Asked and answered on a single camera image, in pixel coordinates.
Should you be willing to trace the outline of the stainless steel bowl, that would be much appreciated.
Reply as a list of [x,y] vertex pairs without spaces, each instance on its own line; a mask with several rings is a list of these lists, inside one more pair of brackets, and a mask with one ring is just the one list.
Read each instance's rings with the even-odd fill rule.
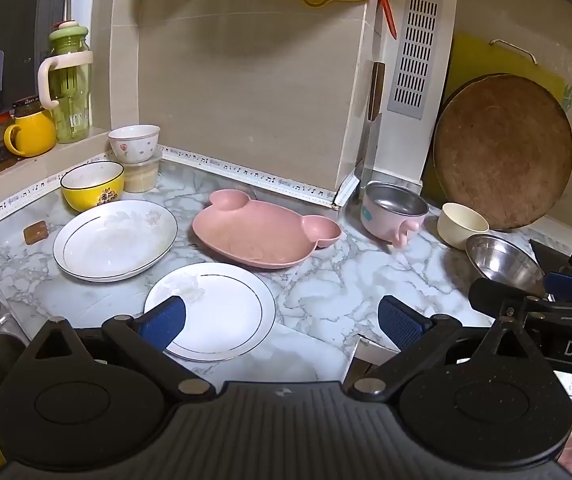
[[466,255],[481,278],[519,288],[544,297],[544,272],[526,252],[490,234],[472,235],[466,240]]

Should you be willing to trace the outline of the white oval deep plate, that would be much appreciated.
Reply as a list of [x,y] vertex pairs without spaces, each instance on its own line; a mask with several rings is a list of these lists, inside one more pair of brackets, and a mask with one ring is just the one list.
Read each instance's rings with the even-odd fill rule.
[[92,283],[127,280],[154,266],[174,245],[171,211],[145,200],[118,200],[81,212],[54,240],[54,261]]

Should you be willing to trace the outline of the pink steel-lined handled bowl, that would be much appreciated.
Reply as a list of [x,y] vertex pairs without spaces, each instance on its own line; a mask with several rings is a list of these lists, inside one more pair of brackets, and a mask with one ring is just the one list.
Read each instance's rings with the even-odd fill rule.
[[429,212],[418,194],[386,182],[365,186],[359,216],[366,231],[395,248],[403,248],[408,237],[420,230]]

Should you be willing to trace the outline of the pink bear-shaped plate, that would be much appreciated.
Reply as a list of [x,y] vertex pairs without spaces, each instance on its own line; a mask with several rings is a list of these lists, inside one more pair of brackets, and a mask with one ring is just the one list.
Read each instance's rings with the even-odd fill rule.
[[329,218],[303,216],[231,188],[210,195],[210,205],[193,220],[193,231],[216,254],[266,270],[295,266],[342,234]]

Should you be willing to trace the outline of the black gas stove top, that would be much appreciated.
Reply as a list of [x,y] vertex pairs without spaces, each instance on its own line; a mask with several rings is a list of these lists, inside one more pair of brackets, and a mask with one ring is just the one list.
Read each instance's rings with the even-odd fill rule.
[[529,244],[536,256],[536,262],[545,274],[557,272],[572,275],[572,253],[565,255],[563,252],[548,247],[536,240],[529,240]]

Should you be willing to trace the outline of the cream small bowl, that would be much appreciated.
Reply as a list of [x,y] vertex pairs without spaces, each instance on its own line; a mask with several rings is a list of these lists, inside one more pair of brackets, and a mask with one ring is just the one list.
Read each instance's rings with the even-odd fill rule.
[[444,243],[464,250],[470,237],[489,231],[489,222],[472,208],[445,203],[437,222],[437,231]]

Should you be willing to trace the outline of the small brown square block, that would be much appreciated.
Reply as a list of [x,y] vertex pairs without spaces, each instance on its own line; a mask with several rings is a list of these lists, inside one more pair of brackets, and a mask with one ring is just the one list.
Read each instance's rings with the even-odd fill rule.
[[34,245],[41,240],[46,240],[48,236],[48,226],[45,221],[33,223],[23,230],[24,242],[27,245]]

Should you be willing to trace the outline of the round wooden cutting board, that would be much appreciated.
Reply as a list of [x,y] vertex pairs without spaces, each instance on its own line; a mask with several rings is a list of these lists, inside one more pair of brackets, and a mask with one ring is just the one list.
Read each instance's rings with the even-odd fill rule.
[[432,159],[450,202],[509,231],[545,216],[572,171],[572,131],[555,96],[517,75],[481,76],[446,101]]

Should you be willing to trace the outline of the clear plastic container with grains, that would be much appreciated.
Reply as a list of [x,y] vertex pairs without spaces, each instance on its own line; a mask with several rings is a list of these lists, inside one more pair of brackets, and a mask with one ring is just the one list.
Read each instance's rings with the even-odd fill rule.
[[162,152],[159,148],[144,162],[123,162],[124,191],[144,193],[157,185]]

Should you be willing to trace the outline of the yellow ceramic bowl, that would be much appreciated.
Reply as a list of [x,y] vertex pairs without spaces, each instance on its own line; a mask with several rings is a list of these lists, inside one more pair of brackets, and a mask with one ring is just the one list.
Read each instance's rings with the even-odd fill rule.
[[124,191],[124,167],[119,162],[88,162],[68,171],[60,188],[68,205],[83,212],[119,200]]

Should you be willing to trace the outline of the white bowl with pink flowers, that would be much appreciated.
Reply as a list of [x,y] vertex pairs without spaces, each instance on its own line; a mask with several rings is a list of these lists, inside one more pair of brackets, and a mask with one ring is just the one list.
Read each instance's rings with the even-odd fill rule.
[[119,162],[147,162],[158,146],[160,128],[155,125],[133,125],[113,129],[108,134],[112,152]]

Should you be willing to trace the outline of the yellow mug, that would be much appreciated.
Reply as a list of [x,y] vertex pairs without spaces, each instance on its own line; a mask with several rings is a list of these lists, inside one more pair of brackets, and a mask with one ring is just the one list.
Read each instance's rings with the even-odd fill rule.
[[23,158],[42,155],[57,143],[57,131],[50,115],[40,112],[17,117],[14,124],[7,127],[4,143],[9,152]]

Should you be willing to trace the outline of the grey ventilation grille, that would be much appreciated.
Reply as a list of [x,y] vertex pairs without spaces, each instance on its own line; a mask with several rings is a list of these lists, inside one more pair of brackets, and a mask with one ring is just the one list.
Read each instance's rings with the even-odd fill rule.
[[443,0],[406,0],[387,110],[423,118]]

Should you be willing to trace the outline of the green water bottle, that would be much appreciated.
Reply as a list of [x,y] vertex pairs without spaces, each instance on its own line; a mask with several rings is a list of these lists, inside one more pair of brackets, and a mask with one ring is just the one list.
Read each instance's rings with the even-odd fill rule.
[[72,18],[72,0],[65,0],[64,20],[49,34],[50,55],[37,72],[39,101],[51,114],[60,144],[86,139],[89,134],[94,53],[86,42],[87,35],[88,28]]

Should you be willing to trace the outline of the orange plastic spatula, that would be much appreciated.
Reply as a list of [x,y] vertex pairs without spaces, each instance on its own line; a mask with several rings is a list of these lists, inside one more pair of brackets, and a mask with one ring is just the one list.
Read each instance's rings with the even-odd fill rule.
[[397,40],[397,25],[395,24],[394,14],[392,12],[390,0],[378,0],[380,9],[383,16],[386,18],[386,23],[391,37]]

